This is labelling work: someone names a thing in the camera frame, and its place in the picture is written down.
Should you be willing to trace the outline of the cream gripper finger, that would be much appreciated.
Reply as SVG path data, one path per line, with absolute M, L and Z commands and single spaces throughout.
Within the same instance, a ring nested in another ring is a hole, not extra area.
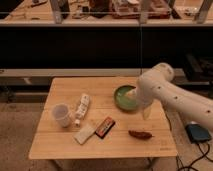
M 125 96 L 130 98 L 130 99 L 135 99 L 136 98 L 136 90 L 132 89 L 132 90 L 126 92 Z
M 147 107 L 146 109 L 143 110 L 143 119 L 147 120 L 150 116 L 151 113 L 151 107 Z

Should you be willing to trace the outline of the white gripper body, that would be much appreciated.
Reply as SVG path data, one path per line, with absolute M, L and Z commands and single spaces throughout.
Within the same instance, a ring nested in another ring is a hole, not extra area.
M 147 74 L 142 74 L 138 78 L 136 87 L 136 99 L 143 110 L 145 110 L 153 103 L 153 88 L 158 85 L 158 81 L 158 77 Z

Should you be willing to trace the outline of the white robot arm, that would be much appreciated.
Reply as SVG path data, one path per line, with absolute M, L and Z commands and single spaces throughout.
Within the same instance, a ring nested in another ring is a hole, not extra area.
M 159 63 L 142 73 L 136 87 L 125 96 L 135 100 L 143 110 L 157 99 L 213 131 L 213 100 L 172 84 L 173 78 L 174 69 L 168 63 Z

